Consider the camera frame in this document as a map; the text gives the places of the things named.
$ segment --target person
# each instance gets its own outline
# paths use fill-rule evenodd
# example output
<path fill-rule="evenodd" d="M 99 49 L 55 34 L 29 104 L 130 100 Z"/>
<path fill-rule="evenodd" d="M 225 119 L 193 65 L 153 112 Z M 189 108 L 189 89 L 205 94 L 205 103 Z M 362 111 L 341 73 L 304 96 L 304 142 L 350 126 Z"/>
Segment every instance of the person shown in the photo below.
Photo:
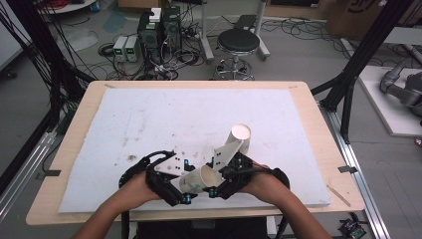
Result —
<path fill-rule="evenodd" d="M 160 197 L 146 184 L 145 175 L 146 173 L 143 172 L 134 176 L 102 203 L 73 238 L 105 238 L 112 223 L 121 212 L 139 207 L 150 200 L 159 200 Z M 331 238 L 301 201 L 272 174 L 255 173 L 251 182 L 240 192 L 250 193 L 261 201 L 278 207 L 287 218 L 297 238 Z"/>

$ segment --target gray robot arm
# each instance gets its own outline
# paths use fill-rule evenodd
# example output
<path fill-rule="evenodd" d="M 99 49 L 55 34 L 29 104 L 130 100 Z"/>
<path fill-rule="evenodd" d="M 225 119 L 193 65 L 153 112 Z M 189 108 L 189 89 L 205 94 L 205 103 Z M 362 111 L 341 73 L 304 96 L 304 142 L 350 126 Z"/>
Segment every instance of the gray robot arm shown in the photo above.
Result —
<path fill-rule="evenodd" d="M 395 82 L 400 78 L 400 73 L 406 64 L 402 60 L 391 71 L 388 71 L 381 79 L 379 89 L 388 95 L 391 95 L 406 107 L 411 108 L 415 115 L 419 115 L 419 109 L 422 107 L 422 73 L 410 75 L 407 78 L 406 87 L 400 88 L 395 85 Z"/>

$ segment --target stool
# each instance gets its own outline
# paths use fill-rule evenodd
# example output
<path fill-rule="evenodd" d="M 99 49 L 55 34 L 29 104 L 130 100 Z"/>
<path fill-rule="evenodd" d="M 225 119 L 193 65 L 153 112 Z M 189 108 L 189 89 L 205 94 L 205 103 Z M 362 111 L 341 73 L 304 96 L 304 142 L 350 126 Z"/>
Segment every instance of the stool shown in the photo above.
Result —
<path fill-rule="evenodd" d="M 220 61 L 214 73 L 214 80 L 220 77 L 226 80 L 255 80 L 249 63 L 239 59 L 255 53 L 260 46 L 260 39 L 248 30 L 230 29 L 218 36 L 218 48 L 233 55 Z"/>

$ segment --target cup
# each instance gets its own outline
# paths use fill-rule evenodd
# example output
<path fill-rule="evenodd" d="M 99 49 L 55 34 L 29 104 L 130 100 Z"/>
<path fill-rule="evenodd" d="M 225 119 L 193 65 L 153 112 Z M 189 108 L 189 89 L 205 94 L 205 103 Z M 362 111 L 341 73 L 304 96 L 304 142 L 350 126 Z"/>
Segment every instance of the cup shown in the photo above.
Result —
<path fill-rule="evenodd" d="M 202 189 L 218 186 L 220 177 L 208 165 L 203 165 L 180 178 L 179 186 L 182 193 L 199 194 Z"/>
<path fill-rule="evenodd" d="M 251 129 L 242 123 L 238 123 L 232 127 L 229 137 L 226 140 L 226 143 L 230 143 L 236 140 L 242 140 L 243 144 L 239 148 L 239 151 L 243 154 L 248 153 L 249 144 L 251 142 Z"/>

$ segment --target table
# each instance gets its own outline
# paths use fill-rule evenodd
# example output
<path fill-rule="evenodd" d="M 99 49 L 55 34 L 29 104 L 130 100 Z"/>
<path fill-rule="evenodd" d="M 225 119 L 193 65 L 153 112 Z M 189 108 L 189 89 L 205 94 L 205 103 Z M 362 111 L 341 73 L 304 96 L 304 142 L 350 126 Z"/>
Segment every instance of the table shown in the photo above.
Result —
<path fill-rule="evenodd" d="M 67 134 L 53 161 L 51 170 L 61 170 L 59 176 L 46 177 L 28 213 L 30 225 L 48 225 L 85 222 L 91 213 L 59 214 L 58 209 L 66 190 L 68 178 L 81 149 L 97 109 L 107 88 L 139 89 L 282 89 L 289 90 L 297 107 L 303 127 L 316 157 L 331 205 L 309 208 L 310 212 L 360 211 L 363 199 L 350 174 L 340 173 L 345 163 L 320 114 L 310 89 L 302 82 L 93 82 L 90 84 Z M 281 214 L 277 208 L 219 209 L 194 211 L 140 211 L 133 212 L 132 220 L 201 219 Z"/>

